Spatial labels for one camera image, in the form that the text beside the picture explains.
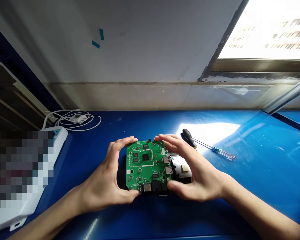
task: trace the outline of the white wall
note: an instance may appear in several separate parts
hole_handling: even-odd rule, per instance
[[[260,109],[297,80],[197,83],[240,2],[6,0],[0,31],[65,108]]]

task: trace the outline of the usb port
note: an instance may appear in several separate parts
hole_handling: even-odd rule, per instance
[[[171,162],[170,157],[163,157],[163,162],[170,163]]]
[[[172,174],[172,167],[166,167],[166,174]]]

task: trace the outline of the green circuit board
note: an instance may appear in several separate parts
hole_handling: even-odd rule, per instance
[[[126,185],[142,193],[167,192],[170,157],[162,141],[138,141],[127,146]]]

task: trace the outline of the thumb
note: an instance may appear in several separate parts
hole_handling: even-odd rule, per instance
[[[182,199],[199,200],[199,189],[194,183],[183,184],[171,180],[168,182],[167,187],[169,190],[178,194]]]
[[[132,203],[133,200],[140,195],[140,192],[137,190],[122,190],[120,194],[119,204],[129,204]]]

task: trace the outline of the blue desk surface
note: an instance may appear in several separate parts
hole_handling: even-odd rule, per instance
[[[278,111],[278,113],[300,124],[300,111]]]
[[[35,213],[28,223],[82,183],[104,159],[109,142],[134,135],[139,140],[187,128],[194,138],[237,156],[227,161],[202,146],[216,168],[300,224],[300,131],[260,111],[93,112],[101,124],[69,132]],[[120,152],[118,184],[125,187],[125,151]],[[0,239],[8,237],[7,230]],[[56,239],[214,239],[257,237],[225,201],[185,201],[176,195],[140,196],[130,205],[109,207],[73,219]]]

